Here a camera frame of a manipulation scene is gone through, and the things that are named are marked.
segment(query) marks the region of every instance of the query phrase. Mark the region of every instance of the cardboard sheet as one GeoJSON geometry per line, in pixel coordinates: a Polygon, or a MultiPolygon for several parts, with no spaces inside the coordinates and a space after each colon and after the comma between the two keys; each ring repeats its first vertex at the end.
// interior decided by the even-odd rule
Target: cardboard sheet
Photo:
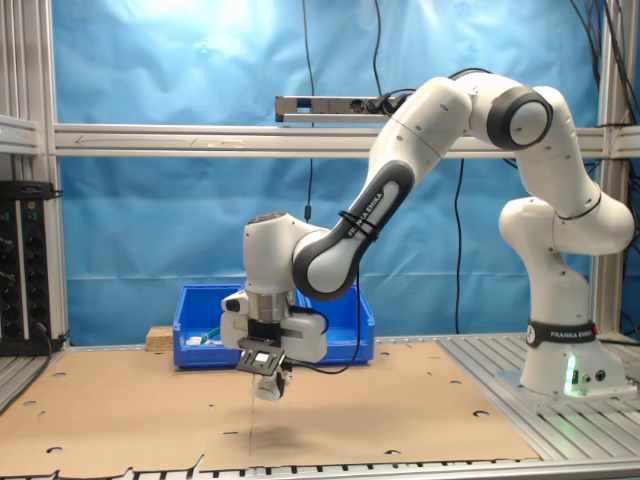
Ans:
{"type": "Polygon", "coordinates": [[[202,455],[201,470],[537,457],[436,344],[381,346],[341,375],[296,369],[253,421],[250,387],[176,371],[170,354],[69,353],[0,416],[0,477],[187,470],[202,455]]]}

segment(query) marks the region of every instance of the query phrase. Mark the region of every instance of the blue plastic bin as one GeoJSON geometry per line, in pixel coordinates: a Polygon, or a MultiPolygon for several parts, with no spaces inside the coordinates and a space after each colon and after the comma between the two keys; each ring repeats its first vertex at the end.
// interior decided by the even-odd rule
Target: blue plastic bin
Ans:
{"type": "MultiPolygon", "coordinates": [[[[220,334],[212,338],[213,343],[187,345],[187,340],[200,337],[220,326],[222,300],[244,288],[243,285],[185,285],[173,322],[173,361],[180,368],[235,368],[241,351],[230,349],[220,343],[220,334]]],[[[312,307],[327,316],[327,355],[319,365],[348,363],[356,346],[357,303],[356,289],[333,302],[316,302],[296,290],[296,304],[312,307]]],[[[357,364],[373,358],[374,320],[364,296],[360,295],[362,330],[357,364]]]]}
{"type": "MultiPolygon", "coordinates": [[[[319,302],[299,295],[305,302],[303,304],[301,300],[298,300],[299,305],[322,312],[329,320],[327,354],[318,362],[318,365],[346,365],[349,363],[355,352],[358,331],[358,304],[356,303],[358,292],[356,287],[352,286],[344,297],[331,302],[319,302]]],[[[360,322],[362,325],[360,350],[354,362],[359,365],[373,359],[375,327],[373,314],[362,292],[360,292],[360,322]]]]}
{"type": "Polygon", "coordinates": [[[181,368],[235,367],[242,352],[220,343],[187,345],[191,337],[200,337],[220,326],[222,300],[242,289],[242,285],[185,285],[173,321],[173,363],[181,368]]]}

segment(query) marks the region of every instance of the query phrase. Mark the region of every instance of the robotic arm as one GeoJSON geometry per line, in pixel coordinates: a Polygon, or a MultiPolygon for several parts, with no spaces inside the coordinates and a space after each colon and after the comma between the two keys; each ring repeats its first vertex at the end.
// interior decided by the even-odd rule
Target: robotic arm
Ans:
{"type": "MultiPolygon", "coordinates": [[[[226,346],[244,350],[240,370],[263,375],[259,397],[282,396],[290,371],[285,358],[314,362],[326,354],[324,319],[294,306],[294,287],[321,301],[344,295],[391,216],[465,134],[514,151],[532,195],[509,202],[500,218],[503,237],[531,281],[534,338],[523,384],[559,394],[568,351],[585,357],[589,372],[606,368],[608,380],[599,387],[625,383],[620,361],[595,339],[588,284],[562,253],[623,250],[634,233],[633,217],[587,175],[573,119],[557,90],[472,70],[428,81],[389,119],[371,148],[362,191],[332,230],[282,212],[260,215],[246,226],[246,289],[222,302],[221,335],[226,346]]],[[[576,392],[585,391],[575,385],[576,392]]]]}

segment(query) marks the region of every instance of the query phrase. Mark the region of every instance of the blue backdrop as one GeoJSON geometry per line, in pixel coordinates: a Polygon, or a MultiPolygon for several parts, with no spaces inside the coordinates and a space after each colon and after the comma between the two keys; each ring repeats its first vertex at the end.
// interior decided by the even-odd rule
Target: blue backdrop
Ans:
{"type": "MultiPolygon", "coordinates": [[[[566,96],[596,123],[586,36],[557,0],[381,0],[384,91],[478,66],[566,96]]],[[[274,125],[276,95],[310,94],[300,0],[54,0],[60,122],[274,125]]],[[[376,95],[373,0],[309,0],[317,95],[376,95]]],[[[241,283],[254,215],[302,217],[306,159],[61,159],[69,315],[81,345],[141,342],[185,283],[241,283]]],[[[453,332],[459,161],[415,190],[362,264],[377,334],[453,332]]],[[[316,160],[312,222],[332,226],[365,160],[316,160]]],[[[522,331],[522,263],[498,216],[525,196],[500,160],[469,160],[460,197],[463,332],[522,331]]],[[[588,259],[573,259],[588,272],[588,259]]]]}

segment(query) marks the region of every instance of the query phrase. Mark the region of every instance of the knob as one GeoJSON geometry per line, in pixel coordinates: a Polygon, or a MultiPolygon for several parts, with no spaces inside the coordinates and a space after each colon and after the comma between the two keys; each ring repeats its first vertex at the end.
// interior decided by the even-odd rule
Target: knob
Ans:
{"type": "Polygon", "coordinates": [[[36,237],[29,237],[25,244],[27,248],[42,248],[42,240],[36,237]]]}
{"type": "Polygon", "coordinates": [[[13,273],[0,272],[0,285],[13,287],[16,284],[16,276],[13,273]]]}
{"type": "Polygon", "coordinates": [[[29,299],[32,302],[38,302],[40,300],[44,300],[44,290],[42,290],[41,288],[37,288],[34,287],[31,290],[29,290],[29,299]]]}
{"type": "Polygon", "coordinates": [[[29,282],[32,282],[37,285],[41,285],[44,283],[44,275],[36,270],[32,270],[29,272],[29,282]]]}
{"type": "Polygon", "coordinates": [[[7,238],[0,237],[0,251],[9,253],[13,251],[13,242],[7,238]]]}
{"type": "Polygon", "coordinates": [[[2,300],[5,303],[13,303],[20,298],[18,295],[18,291],[15,288],[6,288],[4,292],[2,292],[2,300]]]}
{"type": "Polygon", "coordinates": [[[37,253],[31,253],[27,257],[27,265],[30,267],[43,267],[44,266],[44,257],[37,253]]]}
{"type": "Polygon", "coordinates": [[[7,305],[6,307],[4,307],[4,310],[2,311],[2,316],[7,320],[17,320],[20,317],[20,312],[16,307],[7,305]]]}
{"type": "Polygon", "coordinates": [[[10,267],[16,264],[16,257],[10,253],[0,254],[0,265],[3,267],[10,267]]]}
{"type": "Polygon", "coordinates": [[[40,305],[36,305],[31,307],[29,313],[31,314],[31,318],[34,320],[43,320],[47,316],[47,309],[40,305]]]}
{"type": "Polygon", "coordinates": [[[17,323],[9,322],[4,326],[3,332],[6,337],[15,338],[20,335],[20,327],[17,323]]]}

